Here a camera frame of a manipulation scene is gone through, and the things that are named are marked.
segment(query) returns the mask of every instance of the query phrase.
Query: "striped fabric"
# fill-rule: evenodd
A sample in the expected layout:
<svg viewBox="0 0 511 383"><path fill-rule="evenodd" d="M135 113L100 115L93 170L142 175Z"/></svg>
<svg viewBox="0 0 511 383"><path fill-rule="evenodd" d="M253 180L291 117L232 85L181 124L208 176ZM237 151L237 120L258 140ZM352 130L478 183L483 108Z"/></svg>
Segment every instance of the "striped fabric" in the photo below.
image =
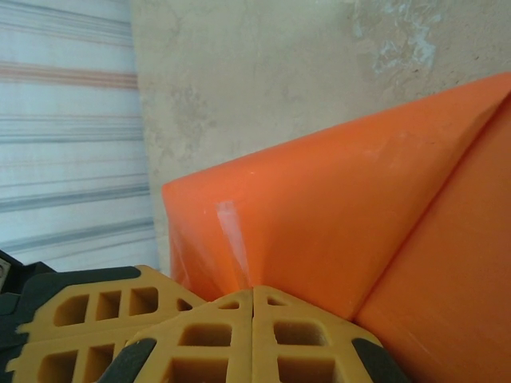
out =
<svg viewBox="0 0 511 383"><path fill-rule="evenodd" d="M158 268L129 0L0 0L0 248Z"/></svg>

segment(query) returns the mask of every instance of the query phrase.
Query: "beige wall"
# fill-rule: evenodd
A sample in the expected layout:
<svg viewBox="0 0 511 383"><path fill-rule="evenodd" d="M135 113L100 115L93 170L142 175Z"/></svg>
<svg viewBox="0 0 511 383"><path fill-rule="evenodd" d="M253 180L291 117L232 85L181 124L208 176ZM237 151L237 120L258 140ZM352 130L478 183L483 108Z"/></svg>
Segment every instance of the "beige wall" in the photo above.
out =
<svg viewBox="0 0 511 383"><path fill-rule="evenodd" d="M511 1L133 0L160 188L213 164L511 69Z"/></svg>

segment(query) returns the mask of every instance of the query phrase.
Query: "black plastic part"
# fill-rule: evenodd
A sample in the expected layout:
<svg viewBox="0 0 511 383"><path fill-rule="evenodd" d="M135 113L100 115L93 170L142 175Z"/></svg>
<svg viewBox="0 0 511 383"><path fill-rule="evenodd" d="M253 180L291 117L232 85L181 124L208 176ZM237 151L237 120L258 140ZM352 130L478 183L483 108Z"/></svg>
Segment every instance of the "black plastic part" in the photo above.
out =
<svg viewBox="0 0 511 383"><path fill-rule="evenodd" d="M410 383L389 352L366 339L351 341L358 357L374 383Z"/></svg>
<svg viewBox="0 0 511 383"><path fill-rule="evenodd" d="M97 383L133 383L155 345L156 340L146 338L125 347Z"/></svg>
<svg viewBox="0 0 511 383"><path fill-rule="evenodd" d="M65 273L36 274L24 285L12 314L0 316L0 382L5 379L6 365L12 356L10 349L25 345L28 334L18 333L17 328L34 320L36 311L67 286L86 283L116 281L140 277L136 267L114 267L111 269L70 271Z"/></svg>
<svg viewBox="0 0 511 383"><path fill-rule="evenodd" d="M23 265L17 259L14 259L7 253L0 250L0 258L10 264L9 274L2 286L0 293L20 294L26 281L33 276L42 273L54 273L55 270L44 264L43 262L32 263L31 265Z"/></svg>
<svg viewBox="0 0 511 383"><path fill-rule="evenodd" d="M18 300L19 294L0 294L0 316L12 314L16 310Z"/></svg>
<svg viewBox="0 0 511 383"><path fill-rule="evenodd" d="M19 345L17 347L14 347L12 349L7 349L4 351L0 351L0 383L11 383L13 381L14 372L5 372L6 371L6 365L7 362L11 359L15 359L16 357L19 357L22 353L23 345Z"/></svg>

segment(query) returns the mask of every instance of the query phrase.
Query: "orange plastic sheet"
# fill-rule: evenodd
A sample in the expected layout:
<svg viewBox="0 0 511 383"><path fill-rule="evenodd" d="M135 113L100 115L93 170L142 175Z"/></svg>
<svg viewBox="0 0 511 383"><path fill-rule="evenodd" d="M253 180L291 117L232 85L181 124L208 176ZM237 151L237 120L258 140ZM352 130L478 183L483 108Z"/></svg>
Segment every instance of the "orange plastic sheet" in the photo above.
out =
<svg viewBox="0 0 511 383"><path fill-rule="evenodd" d="M286 291L419 381L511 381L510 91L490 77L166 184L173 277Z"/></svg>

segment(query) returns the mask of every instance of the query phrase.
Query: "yellow plastic block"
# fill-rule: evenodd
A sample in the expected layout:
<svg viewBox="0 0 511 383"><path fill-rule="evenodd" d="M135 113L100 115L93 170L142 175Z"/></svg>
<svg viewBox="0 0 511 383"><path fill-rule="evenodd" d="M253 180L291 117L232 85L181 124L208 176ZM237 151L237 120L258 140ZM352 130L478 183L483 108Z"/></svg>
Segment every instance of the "yellow plastic block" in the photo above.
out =
<svg viewBox="0 0 511 383"><path fill-rule="evenodd" d="M19 327L29 342L69 338L118 329L150 326L200 306L204 300L151 267L141 276L67 286Z"/></svg>
<svg viewBox="0 0 511 383"><path fill-rule="evenodd" d="M351 341L371 333L267 286L254 288L252 383L372 383Z"/></svg>
<svg viewBox="0 0 511 383"><path fill-rule="evenodd" d="M138 331L204 300L147 266L138 278L67 286L21 325L21 355L7 365L13 383L90 383Z"/></svg>
<svg viewBox="0 0 511 383"><path fill-rule="evenodd" d="M156 345L135 382L250 382L252 307L252 291L242 290L142 330L128 345Z"/></svg>

